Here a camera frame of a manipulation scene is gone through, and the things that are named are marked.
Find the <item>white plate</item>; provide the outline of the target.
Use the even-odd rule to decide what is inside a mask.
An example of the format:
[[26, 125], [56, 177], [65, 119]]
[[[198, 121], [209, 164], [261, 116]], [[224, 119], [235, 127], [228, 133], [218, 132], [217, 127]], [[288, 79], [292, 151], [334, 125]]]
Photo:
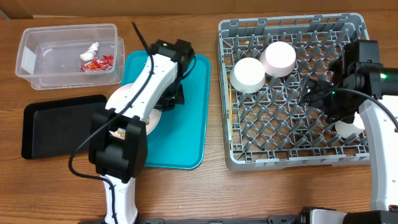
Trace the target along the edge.
[[[118, 88], [110, 97], [109, 100], [106, 103], [105, 108], [107, 110], [110, 110], [111, 108], [114, 108], [116, 106], [116, 103], [119, 100], [123, 100], [125, 99], [127, 93], [129, 92], [129, 89], [132, 87], [132, 83], [121, 86], [120, 88]], [[160, 121], [160, 117], [161, 117], [162, 112], [156, 109], [153, 109], [150, 112], [150, 115], [148, 117], [147, 120], [149, 120], [149, 133], [146, 134], [149, 135], [154, 129], [155, 127], [158, 125], [159, 121]]]

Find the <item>wooden chopstick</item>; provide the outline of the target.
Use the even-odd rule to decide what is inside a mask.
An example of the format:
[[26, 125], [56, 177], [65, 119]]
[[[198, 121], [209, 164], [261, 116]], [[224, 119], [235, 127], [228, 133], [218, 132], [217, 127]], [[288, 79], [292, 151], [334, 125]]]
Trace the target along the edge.
[[233, 113], [233, 109], [232, 109], [232, 92], [231, 92], [231, 83], [228, 83], [228, 105], [229, 105], [229, 130], [231, 132], [231, 142], [230, 142], [230, 146], [231, 146], [231, 150], [233, 151], [233, 117], [232, 117], [232, 113]]

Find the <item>peanut pile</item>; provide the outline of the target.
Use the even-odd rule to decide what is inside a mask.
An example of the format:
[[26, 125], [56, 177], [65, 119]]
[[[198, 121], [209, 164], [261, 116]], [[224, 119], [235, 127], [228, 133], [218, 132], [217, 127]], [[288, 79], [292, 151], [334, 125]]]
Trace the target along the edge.
[[[149, 123], [150, 123], [149, 120], [147, 120], [147, 122], [146, 122], [146, 131], [147, 131], [147, 134], [149, 133], [149, 128], [148, 128]], [[125, 138], [125, 134], [126, 134], [126, 130], [125, 130], [125, 129], [122, 129], [122, 128], [118, 128], [116, 131], [110, 131], [110, 133], [111, 133], [113, 136], [117, 137], [117, 138], [124, 139], [124, 138]]]

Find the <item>pink bowl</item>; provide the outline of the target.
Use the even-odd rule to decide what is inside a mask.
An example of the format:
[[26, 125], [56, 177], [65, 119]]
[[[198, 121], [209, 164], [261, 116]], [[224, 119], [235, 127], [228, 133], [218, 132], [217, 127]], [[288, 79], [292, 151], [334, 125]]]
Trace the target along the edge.
[[286, 42], [273, 42], [264, 49], [259, 61], [268, 75], [285, 77], [295, 68], [295, 49]]

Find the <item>white bowl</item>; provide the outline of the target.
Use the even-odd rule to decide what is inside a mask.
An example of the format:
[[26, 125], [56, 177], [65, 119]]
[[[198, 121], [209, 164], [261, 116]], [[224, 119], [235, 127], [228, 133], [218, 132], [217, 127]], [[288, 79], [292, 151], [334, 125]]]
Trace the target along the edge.
[[255, 58], [242, 58], [234, 65], [229, 79], [232, 87], [239, 92], [255, 93], [265, 84], [264, 66]]

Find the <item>red snack wrapper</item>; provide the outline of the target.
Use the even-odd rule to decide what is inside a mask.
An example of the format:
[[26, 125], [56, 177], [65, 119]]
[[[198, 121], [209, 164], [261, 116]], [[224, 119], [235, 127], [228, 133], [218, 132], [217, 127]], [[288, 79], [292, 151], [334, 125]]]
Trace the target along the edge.
[[98, 59], [94, 57], [91, 61], [86, 62], [80, 66], [82, 72], [97, 72], [97, 71], [107, 71], [113, 68], [114, 56], [104, 55], [103, 58]]

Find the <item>white tissue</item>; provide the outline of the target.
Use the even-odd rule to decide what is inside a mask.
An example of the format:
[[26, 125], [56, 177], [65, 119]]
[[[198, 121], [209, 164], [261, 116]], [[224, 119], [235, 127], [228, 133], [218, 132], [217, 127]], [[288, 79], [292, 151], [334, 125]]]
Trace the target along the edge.
[[98, 51], [98, 47], [99, 43], [95, 42], [89, 47], [89, 49], [85, 53], [80, 55], [80, 58], [85, 62], [92, 60], [95, 57], [96, 52]]

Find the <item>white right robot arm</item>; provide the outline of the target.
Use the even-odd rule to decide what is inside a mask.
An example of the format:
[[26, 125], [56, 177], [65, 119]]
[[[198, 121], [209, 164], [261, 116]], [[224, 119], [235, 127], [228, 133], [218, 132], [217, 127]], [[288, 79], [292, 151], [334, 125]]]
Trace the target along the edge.
[[330, 82], [308, 79], [300, 105], [320, 109], [327, 123], [363, 120], [372, 172], [370, 209], [345, 213], [304, 208], [298, 223], [397, 223], [397, 69], [380, 62], [375, 40], [355, 40], [329, 66]]

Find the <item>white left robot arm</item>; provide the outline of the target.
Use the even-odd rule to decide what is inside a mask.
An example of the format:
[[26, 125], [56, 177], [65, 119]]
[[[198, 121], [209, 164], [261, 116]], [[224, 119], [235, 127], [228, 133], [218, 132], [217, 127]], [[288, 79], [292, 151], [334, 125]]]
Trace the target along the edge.
[[147, 158], [146, 122], [152, 110], [168, 111], [185, 102], [181, 81], [190, 72], [194, 49], [178, 39], [145, 46], [148, 57], [126, 95], [94, 113], [88, 160], [105, 186], [105, 223], [135, 223], [135, 178]]

